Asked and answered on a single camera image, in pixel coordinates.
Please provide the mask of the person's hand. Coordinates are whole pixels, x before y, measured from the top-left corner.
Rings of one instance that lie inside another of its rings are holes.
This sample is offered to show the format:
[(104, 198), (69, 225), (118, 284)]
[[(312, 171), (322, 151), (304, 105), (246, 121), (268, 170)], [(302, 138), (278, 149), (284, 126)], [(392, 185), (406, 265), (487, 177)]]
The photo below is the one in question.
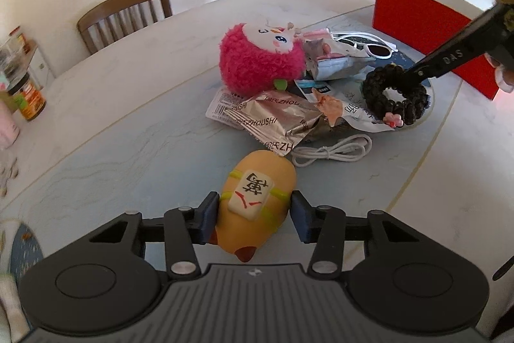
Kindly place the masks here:
[(498, 88), (506, 93), (513, 93), (514, 91), (514, 72), (507, 69), (496, 58), (489, 53), (485, 54), (486, 59), (495, 69), (495, 81)]

